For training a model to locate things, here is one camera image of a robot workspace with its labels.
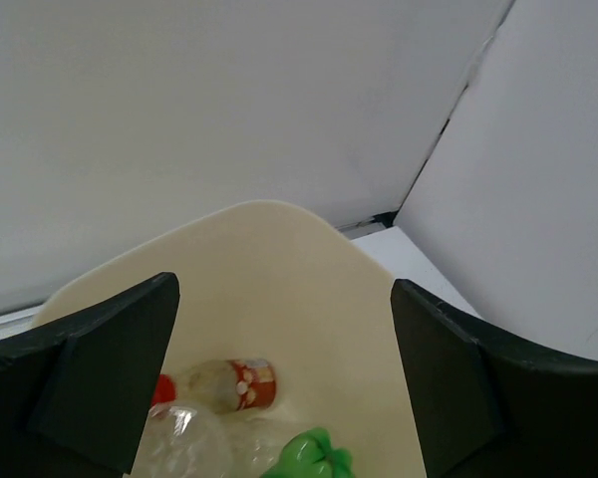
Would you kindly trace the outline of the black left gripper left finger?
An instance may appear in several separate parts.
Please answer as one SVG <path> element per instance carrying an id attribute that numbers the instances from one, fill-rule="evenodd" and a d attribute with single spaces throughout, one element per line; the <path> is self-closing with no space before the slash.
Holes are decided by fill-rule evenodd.
<path id="1" fill-rule="evenodd" d="M 0 340 L 0 477 L 130 473 L 178 303 L 162 272 Z"/>

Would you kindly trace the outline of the clear bottle blue cap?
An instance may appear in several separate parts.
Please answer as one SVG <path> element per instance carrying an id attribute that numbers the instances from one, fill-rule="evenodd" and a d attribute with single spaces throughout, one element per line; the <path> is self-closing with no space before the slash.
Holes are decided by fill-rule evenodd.
<path id="1" fill-rule="evenodd" d="M 159 403 L 150 411 L 132 477 L 227 477 L 232 450 L 219 418 L 194 402 Z"/>

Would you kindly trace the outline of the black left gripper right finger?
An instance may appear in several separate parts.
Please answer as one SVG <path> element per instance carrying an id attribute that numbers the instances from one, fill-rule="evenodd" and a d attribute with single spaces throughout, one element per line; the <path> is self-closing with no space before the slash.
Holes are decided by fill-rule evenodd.
<path id="1" fill-rule="evenodd" d="M 598 360 L 398 280 L 391 308 L 426 473 L 598 477 Z"/>

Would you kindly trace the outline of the red label bottle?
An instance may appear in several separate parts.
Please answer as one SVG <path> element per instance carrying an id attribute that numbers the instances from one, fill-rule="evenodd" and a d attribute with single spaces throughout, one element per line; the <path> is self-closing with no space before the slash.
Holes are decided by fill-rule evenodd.
<path id="1" fill-rule="evenodd" d="M 277 377 L 264 358 L 219 359 L 175 374 L 162 373 L 151 405 L 194 401 L 217 414 L 268 408 L 277 395 Z"/>

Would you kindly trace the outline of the green plastic bottle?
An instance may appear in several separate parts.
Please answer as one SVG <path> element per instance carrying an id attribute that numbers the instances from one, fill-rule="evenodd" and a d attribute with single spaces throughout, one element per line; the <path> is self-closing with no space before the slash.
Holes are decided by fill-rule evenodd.
<path id="1" fill-rule="evenodd" d="M 353 478 L 353 457 L 336 448 L 326 428 L 314 427 L 294 436 L 281 449 L 276 462 L 262 477 Z"/>

